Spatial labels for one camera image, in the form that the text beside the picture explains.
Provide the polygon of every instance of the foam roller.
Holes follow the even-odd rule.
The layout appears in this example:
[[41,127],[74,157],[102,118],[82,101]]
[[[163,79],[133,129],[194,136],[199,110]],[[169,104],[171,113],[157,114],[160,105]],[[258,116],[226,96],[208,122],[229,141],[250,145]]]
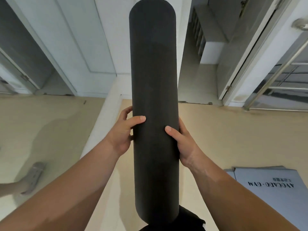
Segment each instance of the foam roller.
[[171,223],[179,213],[179,151],[164,128],[179,130],[176,21],[165,0],[141,0],[129,15],[135,204],[149,225]]

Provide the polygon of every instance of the person's right hand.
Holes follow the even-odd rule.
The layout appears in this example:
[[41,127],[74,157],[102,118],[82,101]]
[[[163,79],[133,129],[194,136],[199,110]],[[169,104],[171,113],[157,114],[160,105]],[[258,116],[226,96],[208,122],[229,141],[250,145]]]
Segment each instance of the person's right hand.
[[181,118],[179,118],[180,124],[180,131],[176,129],[166,126],[165,131],[168,135],[173,137],[177,141],[177,146],[180,151],[180,160],[182,164],[190,168],[193,166],[194,162],[198,160],[198,156],[203,154],[201,149],[196,144],[193,137],[190,135],[188,130],[186,129],[184,123],[182,122]]

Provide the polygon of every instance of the person's left hand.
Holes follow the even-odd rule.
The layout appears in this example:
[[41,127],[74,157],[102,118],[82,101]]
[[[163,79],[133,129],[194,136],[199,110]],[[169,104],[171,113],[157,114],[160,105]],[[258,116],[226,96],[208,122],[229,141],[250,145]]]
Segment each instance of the person's left hand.
[[132,106],[122,110],[119,119],[105,137],[105,140],[111,144],[119,157],[129,149],[133,139],[133,136],[131,136],[131,128],[137,124],[145,122],[146,119],[145,116],[134,116],[127,119],[127,115],[132,110]]

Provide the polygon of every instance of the forearm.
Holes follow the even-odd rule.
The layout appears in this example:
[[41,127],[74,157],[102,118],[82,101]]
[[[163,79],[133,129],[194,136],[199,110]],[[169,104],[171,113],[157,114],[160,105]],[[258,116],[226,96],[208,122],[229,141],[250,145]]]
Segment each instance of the forearm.
[[78,222],[76,218],[80,214],[76,211],[82,212],[80,208],[86,208],[82,214],[84,219],[89,219],[87,211],[93,212],[117,160],[118,154],[103,140],[68,171],[6,217],[0,223],[0,230],[39,230],[37,228],[43,224],[44,230],[47,230],[47,224],[54,225],[68,216]]
[[230,177],[201,150],[189,168],[220,231],[298,230],[272,207]]

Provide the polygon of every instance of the finger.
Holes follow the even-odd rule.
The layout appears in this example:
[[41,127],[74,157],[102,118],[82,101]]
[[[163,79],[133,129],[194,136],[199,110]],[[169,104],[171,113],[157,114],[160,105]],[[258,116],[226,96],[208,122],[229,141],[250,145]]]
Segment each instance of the finger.
[[186,126],[184,125],[184,122],[182,119],[179,117],[179,125],[180,125],[180,133],[184,134],[185,132],[188,132],[186,129]]
[[137,124],[145,122],[146,118],[145,116],[134,116],[132,118],[129,118],[125,121],[127,128],[132,128]]
[[174,138],[178,142],[183,140],[184,138],[184,136],[179,131],[177,131],[176,129],[170,126],[166,126],[165,131],[168,135],[170,135],[172,138]]
[[129,106],[126,109],[123,109],[120,113],[119,120],[126,120],[127,115],[133,110],[133,106]]

